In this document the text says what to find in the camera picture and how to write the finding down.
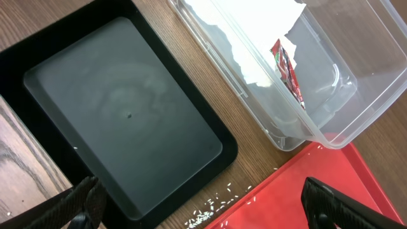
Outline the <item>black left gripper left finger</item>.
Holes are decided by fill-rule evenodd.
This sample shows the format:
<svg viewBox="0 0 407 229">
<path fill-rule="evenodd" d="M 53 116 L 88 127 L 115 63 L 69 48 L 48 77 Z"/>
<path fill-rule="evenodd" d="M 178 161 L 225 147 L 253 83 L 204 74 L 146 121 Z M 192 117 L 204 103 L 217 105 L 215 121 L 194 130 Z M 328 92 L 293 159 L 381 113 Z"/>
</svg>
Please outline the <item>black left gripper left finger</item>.
<svg viewBox="0 0 407 229">
<path fill-rule="evenodd" d="M 97 177 L 1 223 L 1 229 L 98 228 L 106 208 L 107 191 Z"/>
</svg>

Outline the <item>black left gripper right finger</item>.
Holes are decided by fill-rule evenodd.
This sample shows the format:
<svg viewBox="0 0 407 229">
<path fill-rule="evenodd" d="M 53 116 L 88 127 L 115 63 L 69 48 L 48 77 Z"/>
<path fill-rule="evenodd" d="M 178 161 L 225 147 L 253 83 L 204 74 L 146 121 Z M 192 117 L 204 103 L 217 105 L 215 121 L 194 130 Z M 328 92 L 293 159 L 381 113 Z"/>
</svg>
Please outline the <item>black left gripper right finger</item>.
<svg viewBox="0 0 407 229">
<path fill-rule="evenodd" d="M 305 179 L 301 203 L 310 229 L 406 229 L 314 177 Z"/>
</svg>

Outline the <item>red ketchup packet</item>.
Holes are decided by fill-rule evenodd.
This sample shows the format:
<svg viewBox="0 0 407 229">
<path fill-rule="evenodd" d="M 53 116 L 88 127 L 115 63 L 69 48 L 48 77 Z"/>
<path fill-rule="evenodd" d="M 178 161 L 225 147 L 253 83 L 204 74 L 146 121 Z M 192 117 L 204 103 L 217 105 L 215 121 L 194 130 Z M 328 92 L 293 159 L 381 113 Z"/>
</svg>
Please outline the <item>red ketchup packet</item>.
<svg viewBox="0 0 407 229">
<path fill-rule="evenodd" d="M 281 74 L 280 79 L 285 84 L 287 89 L 291 92 L 296 101 L 300 104 L 300 106 L 305 109 L 305 103 L 300 91 L 300 85 L 298 83 L 293 65 L 279 39 L 276 41 L 270 51 L 274 56 L 277 69 Z"/>
</svg>

